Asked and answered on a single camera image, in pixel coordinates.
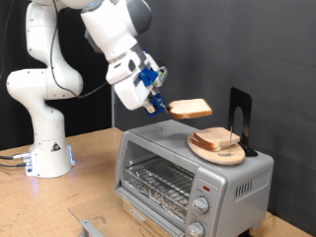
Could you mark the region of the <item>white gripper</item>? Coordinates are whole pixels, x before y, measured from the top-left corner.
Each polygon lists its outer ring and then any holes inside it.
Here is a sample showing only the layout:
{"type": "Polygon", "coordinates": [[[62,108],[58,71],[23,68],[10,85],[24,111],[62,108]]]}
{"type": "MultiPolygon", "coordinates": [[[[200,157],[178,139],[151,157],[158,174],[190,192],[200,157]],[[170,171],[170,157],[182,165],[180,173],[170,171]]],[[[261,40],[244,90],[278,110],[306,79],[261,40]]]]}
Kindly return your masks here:
{"type": "Polygon", "coordinates": [[[167,78],[165,65],[159,66],[146,54],[145,64],[135,68],[135,71],[125,79],[114,84],[115,92],[128,110],[143,107],[148,113],[164,111],[166,103],[159,88],[167,78]]]}

